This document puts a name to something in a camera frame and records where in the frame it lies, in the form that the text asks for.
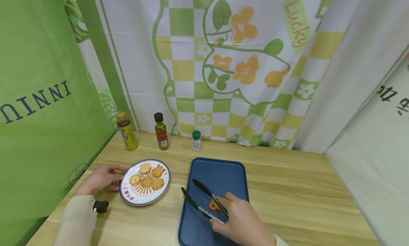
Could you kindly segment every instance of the green backdrop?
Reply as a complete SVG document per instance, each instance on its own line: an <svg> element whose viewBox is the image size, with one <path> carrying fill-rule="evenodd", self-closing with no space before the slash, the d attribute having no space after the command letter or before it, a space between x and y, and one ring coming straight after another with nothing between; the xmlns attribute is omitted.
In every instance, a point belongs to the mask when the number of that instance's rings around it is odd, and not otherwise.
<svg viewBox="0 0 409 246"><path fill-rule="evenodd" d="M25 245L114 133L61 0L0 0L1 245Z"/></svg>

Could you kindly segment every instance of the wooden table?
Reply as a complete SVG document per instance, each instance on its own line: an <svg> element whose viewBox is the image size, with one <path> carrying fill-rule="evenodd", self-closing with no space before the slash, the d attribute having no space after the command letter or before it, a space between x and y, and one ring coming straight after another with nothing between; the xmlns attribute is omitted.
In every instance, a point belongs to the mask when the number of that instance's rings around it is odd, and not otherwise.
<svg viewBox="0 0 409 246"><path fill-rule="evenodd" d="M99 214L92 245L179 245L178 226L191 161L195 157L242 162L247 171L251 205L262 220L289 246L379 245L365 219L325 156L268 147L202 141L199 152L191 139L170 136L170 147L160 151L156 137L135 133L140 145L127 151L117 133L88 171L33 236L29 246L53 245L62 213L78 184L102 163L130 166L146 158L164 161L172 173L167 194L154 204L132 207L116 192L101 192L110 208Z"/></svg>

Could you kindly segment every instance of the sleeve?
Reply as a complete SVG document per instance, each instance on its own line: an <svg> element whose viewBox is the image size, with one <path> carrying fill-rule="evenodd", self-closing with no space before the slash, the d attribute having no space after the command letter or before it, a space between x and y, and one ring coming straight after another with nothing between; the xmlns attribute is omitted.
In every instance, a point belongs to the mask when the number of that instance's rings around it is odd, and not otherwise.
<svg viewBox="0 0 409 246"><path fill-rule="evenodd" d="M97 214L92 209L95 198L81 195L71 198L62 215L55 246L90 246Z"/></svg>
<svg viewBox="0 0 409 246"><path fill-rule="evenodd" d="M277 241L277 246L288 246L288 244L285 243L280 237L276 235L276 241Z"/></svg>

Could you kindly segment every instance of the hand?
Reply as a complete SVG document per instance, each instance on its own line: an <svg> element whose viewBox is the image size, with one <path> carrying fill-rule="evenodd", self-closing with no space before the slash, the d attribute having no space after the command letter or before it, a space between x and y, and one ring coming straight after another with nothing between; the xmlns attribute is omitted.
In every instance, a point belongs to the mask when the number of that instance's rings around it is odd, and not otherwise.
<svg viewBox="0 0 409 246"><path fill-rule="evenodd" d="M231 193L225 198L217 197L229 213L229 221L220 224L210 220L214 232L218 232L243 246L275 246L276 238L263 224L248 201L239 199Z"/></svg>
<svg viewBox="0 0 409 246"><path fill-rule="evenodd" d="M119 181L124 176L118 174L115 170L126 171L126 168L117 164L103 164L99 166L81 183L75 195L94 195L99 190L105 188L117 191L119 189Z"/></svg>

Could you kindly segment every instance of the orange flower print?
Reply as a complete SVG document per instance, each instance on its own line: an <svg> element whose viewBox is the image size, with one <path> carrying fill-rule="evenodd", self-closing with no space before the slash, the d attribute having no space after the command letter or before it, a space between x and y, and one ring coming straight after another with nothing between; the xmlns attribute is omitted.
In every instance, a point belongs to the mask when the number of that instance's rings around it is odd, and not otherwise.
<svg viewBox="0 0 409 246"><path fill-rule="evenodd" d="M231 58L229 56L222 58L220 55L215 54L213 55L213 61L213 64L218 68L224 70L229 70L230 68Z"/></svg>
<svg viewBox="0 0 409 246"><path fill-rule="evenodd" d="M250 24L253 17L254 9L251 6L243 7L239 13L234 14L230 18L230 27L233 30L231 42L234 45L239 45L245 38L253 39L257 35L256 26Z"/></svg>
<svg viewBox="0 0 409 246"><path fill-rule="evenodd" d="M278 88L283 82L283 77L288 73L287 69L284 69L283 71L277 71L273 70L270 71L266 78L264 79L264 83L267 85L267 87L274 87Z"/></svg>
<svg viewBox="0 0 409 246"><path fill-rule="evenodd" d="M256 55L251 56L246 63L239 62L236 65L234 80L239 80L242 84L252 84L256 79L256 72L260 69Z"/></svg>

